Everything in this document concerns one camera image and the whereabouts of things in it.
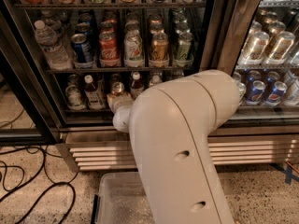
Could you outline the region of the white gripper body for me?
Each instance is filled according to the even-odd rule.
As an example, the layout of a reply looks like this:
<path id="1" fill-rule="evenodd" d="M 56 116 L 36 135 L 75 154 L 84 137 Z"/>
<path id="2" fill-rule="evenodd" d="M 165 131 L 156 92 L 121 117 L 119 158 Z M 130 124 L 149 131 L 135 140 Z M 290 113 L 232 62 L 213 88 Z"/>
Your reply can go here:
<path id="1" fill-rule="evenodd" d="M 109 100 L 109 107 L 113 113 L 123 106 L 131 106 L 134 100 L 131 96 L 117 96 Z"/>

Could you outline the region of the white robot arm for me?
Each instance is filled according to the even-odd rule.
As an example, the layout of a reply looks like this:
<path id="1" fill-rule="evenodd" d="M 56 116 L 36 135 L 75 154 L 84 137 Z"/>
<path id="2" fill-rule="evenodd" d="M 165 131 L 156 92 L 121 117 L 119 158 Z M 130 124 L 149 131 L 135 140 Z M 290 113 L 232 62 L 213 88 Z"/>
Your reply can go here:
<path id="1" fill-rule="evenodd" d="M 219 70 L 113 100 L 113 126 L 130 136 L 156 224 L 234 224 L 207 138 L 238 104 L 235 81 Z"/>

